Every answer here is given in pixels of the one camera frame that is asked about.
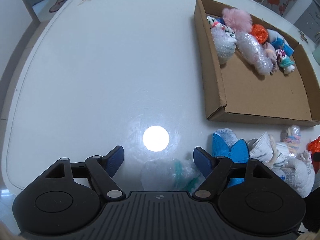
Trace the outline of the blue ribbed sock roll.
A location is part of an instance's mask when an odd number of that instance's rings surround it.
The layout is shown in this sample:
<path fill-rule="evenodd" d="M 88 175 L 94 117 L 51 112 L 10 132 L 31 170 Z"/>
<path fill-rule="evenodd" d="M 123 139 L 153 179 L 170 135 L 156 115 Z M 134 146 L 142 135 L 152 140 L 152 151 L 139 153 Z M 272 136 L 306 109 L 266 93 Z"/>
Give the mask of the blue ribbed sock roll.
<path fill-rule="evenodd" d="M 249 160 L 249 149 L 244 139 L 238 139 L 228 128 L 218 129 L 212 135 L 212 156 L 226 157 L 232 160 L 234 169 L 230 172 L 227 188 L 243 183 L 246 165 Z"/>

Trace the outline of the teal item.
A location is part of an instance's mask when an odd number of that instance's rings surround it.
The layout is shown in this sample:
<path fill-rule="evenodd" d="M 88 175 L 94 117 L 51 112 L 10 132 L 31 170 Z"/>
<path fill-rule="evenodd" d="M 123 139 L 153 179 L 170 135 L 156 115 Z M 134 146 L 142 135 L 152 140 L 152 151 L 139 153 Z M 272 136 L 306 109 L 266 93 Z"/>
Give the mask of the teal item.
<path fill-rule="evenodd" d="M 145 163 L 140 178 L 144 191 L 193 193 L 204 176 L 191 159 L 155 159 Z"/>

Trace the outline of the white striped sock roll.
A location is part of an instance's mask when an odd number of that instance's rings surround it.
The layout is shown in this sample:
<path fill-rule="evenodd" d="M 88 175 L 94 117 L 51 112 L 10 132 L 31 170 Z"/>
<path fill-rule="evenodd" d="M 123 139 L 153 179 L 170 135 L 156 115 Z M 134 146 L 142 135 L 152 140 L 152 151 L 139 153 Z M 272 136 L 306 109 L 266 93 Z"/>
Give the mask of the white striped sock roll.
<path fill-rule="evenodd" d="M 258 139 L 248 142 L 249 157 L 257 159 L 270 169 L 282 168 L 289 158 L 289 148 L 285 142 L 276 142 L 274 137 L 264 132 Z"/>

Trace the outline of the clear bubble wrap bundle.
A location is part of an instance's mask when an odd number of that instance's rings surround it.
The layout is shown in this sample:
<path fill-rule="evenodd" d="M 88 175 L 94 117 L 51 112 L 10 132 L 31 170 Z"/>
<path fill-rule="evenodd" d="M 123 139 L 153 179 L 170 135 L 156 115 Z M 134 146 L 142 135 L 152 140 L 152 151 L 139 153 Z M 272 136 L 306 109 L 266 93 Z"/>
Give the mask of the clear bubble wrap bundle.
<path fill-rule="evenodd" d="M 235 34 L 236 46 L 243 58 L 255 67 L 259 75 L 267 76 L 272 72 L 273 64 L 266 56 L 263 46 L 254 36 L 246 32 L 237 32 Z"/>

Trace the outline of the bubble wrap bundle purple band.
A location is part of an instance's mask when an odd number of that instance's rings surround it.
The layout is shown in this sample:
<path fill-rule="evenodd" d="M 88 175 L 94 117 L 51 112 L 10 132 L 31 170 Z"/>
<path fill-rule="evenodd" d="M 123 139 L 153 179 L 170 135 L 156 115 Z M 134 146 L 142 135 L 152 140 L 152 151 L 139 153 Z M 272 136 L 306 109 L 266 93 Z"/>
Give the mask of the bubble wrap bundle purple band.
<path fill-rule="evenodd" d="M 213 27 L 211 29 L 219 64 L 225 64 L 235 53 L 235 33 L 230 28 Z"/>

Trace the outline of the pastel scrunchie bubble bundle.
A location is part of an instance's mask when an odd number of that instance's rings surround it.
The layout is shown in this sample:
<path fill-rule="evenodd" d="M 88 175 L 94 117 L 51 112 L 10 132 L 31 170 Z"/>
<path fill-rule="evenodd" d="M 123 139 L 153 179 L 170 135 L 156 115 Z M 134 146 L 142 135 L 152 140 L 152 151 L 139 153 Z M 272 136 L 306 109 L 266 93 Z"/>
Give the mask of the pastel scrunchie bubble bundle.
<path fill-rule="evenodd" d="M 287 145 L 289 157 L 295 158 L 300 153 L 301 130 L 298 125 L 292 125 L 281 135 L 281 141 Z"/>

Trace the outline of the white knitted sock roll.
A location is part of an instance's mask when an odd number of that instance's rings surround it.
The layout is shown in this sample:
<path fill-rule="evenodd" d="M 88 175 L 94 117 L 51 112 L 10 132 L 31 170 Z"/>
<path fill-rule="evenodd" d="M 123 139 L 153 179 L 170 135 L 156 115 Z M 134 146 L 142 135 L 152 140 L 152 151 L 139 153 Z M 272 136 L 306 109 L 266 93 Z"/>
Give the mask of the white knitted sock roll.
<path fill-rule="evenodd" d="M 315 171 L 312 163 L 304 163 L 290 158 L 287 165 L 281 169 L 285 173 L 285 182 L 290 185 L 302 198 L 307 197 L 315 182 Z"/>

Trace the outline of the brown cardboard tray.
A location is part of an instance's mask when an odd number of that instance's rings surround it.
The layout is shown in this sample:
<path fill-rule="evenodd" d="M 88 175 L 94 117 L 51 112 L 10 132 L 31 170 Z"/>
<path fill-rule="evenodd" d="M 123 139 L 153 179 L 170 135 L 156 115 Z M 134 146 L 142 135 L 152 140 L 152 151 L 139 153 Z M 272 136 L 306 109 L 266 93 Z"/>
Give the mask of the brown cardboard tray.
<path fill-rule="evenodd" d="M 319 82 L 303 48 L 277 30 L 293 52 L 265 49 L 229 6 L 197 0 L 194 21 L 199 43 L 205 115 L 209 121 L 316 126 Z"/>

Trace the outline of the orange red plastic bag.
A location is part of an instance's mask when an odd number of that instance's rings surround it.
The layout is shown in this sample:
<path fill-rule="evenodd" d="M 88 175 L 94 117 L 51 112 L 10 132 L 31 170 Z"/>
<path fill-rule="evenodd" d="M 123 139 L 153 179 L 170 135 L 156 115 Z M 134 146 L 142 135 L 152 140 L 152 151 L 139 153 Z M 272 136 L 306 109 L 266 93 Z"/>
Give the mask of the orange red plastic bag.
<path fill-rule="evenodd" d="M 309 142 L 307 145 L 307 150 L 311 152 L 313 168 L 315 173 L 318 173 L 320 165 L 320 137 Z"/>

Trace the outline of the pink white teal sock roll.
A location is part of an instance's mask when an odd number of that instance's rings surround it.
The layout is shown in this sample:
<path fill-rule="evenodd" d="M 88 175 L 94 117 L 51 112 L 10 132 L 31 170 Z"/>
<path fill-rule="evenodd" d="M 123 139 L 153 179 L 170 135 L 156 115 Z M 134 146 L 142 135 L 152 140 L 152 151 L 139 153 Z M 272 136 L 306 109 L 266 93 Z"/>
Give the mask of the pink white teal sock roll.
<path fill-rule="evenodd" d="M 278 66 L 283 70 L 285 75 L 289 75 L 295 70 L 295 63 L 286 55 L 283 49 L 277 49 L 276 56 Z"/>

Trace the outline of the orange plastic ball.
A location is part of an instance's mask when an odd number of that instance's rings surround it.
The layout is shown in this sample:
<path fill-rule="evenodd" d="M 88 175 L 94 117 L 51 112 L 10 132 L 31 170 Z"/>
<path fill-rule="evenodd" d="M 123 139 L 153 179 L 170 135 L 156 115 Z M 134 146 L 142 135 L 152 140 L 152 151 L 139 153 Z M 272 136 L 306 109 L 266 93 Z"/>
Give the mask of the orange plastic ball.
<path fill-rule="evenodd" d="M 260 44 L 264 44 L 268 39 L 267 29 L 260 24 L 252 25 L 250 34 L 254 36 Z"/>

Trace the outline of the blue white sock roll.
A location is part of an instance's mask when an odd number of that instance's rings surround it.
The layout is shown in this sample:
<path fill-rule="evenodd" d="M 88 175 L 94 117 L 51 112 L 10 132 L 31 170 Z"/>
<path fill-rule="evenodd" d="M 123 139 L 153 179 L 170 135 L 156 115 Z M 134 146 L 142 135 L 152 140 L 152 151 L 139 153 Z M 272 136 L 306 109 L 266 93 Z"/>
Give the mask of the blue white sock roll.
<path fill-rule="evenodd" d="M 285 38 L 275 30 L 267 29 L 268 42 L 277 49 L 282 49 L 287 56 L 291 56 L 294 50 L 290 47 Z"/>

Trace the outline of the floral white sock roll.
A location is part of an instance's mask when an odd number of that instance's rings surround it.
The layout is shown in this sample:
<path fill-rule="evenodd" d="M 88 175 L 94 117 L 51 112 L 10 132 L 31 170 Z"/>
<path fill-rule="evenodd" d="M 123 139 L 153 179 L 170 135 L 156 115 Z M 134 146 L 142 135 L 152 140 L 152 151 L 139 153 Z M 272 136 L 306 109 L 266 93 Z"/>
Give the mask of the floral white sock roll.
<path fill-rule="evenodd" d="M 210 25 L 210 28 L 219 28 L 223 30 L 225 33 L 234 34 L 234 31 L 224 24 L 224 20 L 222 18 L 215 18 L 213 16 L 207 15 L 207 21 Z"/>

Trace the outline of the pink fluffy pompom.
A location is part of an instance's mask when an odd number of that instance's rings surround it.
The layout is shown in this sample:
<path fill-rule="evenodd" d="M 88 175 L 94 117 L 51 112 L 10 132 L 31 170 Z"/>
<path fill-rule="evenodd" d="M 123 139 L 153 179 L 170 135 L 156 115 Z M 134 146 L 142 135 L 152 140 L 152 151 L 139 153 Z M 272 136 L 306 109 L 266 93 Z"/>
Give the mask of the pink fluffy pompom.
<path fill-rule="evenodd" d="M 225 25 L 232 28 L 235 32 L 246 32 L 250 33 L 252 31 L 252 18 L 246 11 L 236 9 L 236 8 L 224 8 L 222 10 L 222 18 Z"/>

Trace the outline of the grey cabinet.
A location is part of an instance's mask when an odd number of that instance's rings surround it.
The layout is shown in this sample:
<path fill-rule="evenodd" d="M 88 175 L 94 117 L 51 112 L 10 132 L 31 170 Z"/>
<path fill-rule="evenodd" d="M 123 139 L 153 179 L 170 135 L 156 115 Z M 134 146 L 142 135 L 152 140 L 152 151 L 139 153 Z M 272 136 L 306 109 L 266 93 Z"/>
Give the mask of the grey cabinet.
<path fill-rule="evenodd" d="M 315 44 L 319 44 L 319 0 L 312 0 L 306 11 L 295 22 L 295 26 Z"/>

